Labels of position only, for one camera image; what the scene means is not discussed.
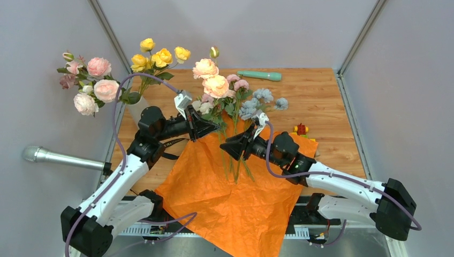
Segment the microphone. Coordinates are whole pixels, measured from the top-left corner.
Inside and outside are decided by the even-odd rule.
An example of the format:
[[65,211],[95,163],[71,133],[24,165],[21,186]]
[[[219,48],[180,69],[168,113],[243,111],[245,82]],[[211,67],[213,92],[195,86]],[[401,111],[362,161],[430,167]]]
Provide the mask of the microphone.
[[99,170],[104,175],[111,174],[112,164],[109,162],[94,161],[72,155],[52,152],[42,146],[27,146],[22,152],[22,157],[30,162],[52,162],[74,167]]

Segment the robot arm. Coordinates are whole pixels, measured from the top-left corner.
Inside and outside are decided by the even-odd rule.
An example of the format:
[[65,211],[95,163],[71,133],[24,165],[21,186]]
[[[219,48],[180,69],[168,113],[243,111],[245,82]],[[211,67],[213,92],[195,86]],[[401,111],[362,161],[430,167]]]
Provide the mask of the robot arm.
[[161,140],[189,134],[191,140],[196,141],[220,128],[217,124],[202,119],[189,105],[190,101],[189,93],[179,93],[175,97],[179,115],[170,119],[166,119],[158,107],[143,110],[139,130],[127,150],[125,164],[121,163],[96,192],[76,209],[68,206],[62,212],[60,218],[64,241],[82,211],[87,209],[89,211],[77,224],[70,245],[89,257],[102,256],[113,239],[138,220],[159,215],[162,197],[149,190],[141,192],[128,205],[117,206],[127,191],[162,156],[165,147]]
[[[412,220],[401,207],[413,215],[416,203],[402,183],[392,178],[387,183],[372,181],[332,169],[299,153],[299,146],[287,132],[277,135],[271,143],[259,136],[267,120],[264,113],[257,113],[255,123],[245,132],[227,138],[220,148],[237,161],[241,157],[247,160],[251,155],[268,159],[269,163],[282,170],[281,175],[274,174],[267,163],[269,172],[275,177],[343,196],[312,195],[307,208],[327,219],[340,218],[373,224],[393,239],[407,239]],[[401,207],[380,192],[391,196]]]

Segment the teal handle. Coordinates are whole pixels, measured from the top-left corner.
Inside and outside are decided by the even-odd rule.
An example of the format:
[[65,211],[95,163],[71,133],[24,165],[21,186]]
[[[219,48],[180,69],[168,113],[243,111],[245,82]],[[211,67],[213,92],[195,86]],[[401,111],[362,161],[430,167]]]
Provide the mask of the teal handle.
[[268,79],[271,81],[280,81],[282,79],[282,74],[278,72],[238,71],[237,74],[242,75],[244,77]]

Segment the orange paper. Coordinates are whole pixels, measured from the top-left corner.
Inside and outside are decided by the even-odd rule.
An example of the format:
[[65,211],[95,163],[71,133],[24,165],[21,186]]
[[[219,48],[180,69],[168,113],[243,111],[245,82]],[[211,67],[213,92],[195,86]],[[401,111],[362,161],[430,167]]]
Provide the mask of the orange paper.
[[[227,123],[228,136],[232,136],[233,124]],[[239,131],[243,126],[243,122],[237,125]],[[267,140],[269,128],[260,136]],[[302,154],[315,155],[316,142],[291,136]],[[265,160],[253,155],[246,163],[255,182],[247,177],[241,164],[235,184],[233,174],[229,180],[225,177],[219,144],[217,133],[187,144],[165,182],[156,189],[164,197],[164,209],[175,218],[197,212],[188,228],[233,256],[278,256],[303,186],[273,177]],[[229,156],[222,153],[228,167]],[[271,167],[274,173],[282,173],[278,166]]]

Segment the gray wall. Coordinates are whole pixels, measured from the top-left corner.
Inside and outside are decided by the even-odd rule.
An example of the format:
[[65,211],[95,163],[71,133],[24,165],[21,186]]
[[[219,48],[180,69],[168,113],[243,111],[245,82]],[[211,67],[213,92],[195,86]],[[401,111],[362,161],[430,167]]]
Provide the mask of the gray wall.
[[376,0],[99,0],[127,57],[182,46],[189,68],[217,45],[221,67],[338,69]]
[[345,76],[372,172],[401,180],[418,205],[411,257],[452,255],[453,10],[388,1]]
[[112,105],[96,118],[73,105],[77,88],[62,90],[56,68],[70,49],[121,66],[87,1],[2,1],[0,4],[0,255],[63,256],[60,213],[93,192],[100,173],[21,158],[28,144],[104,160],[112,137]]

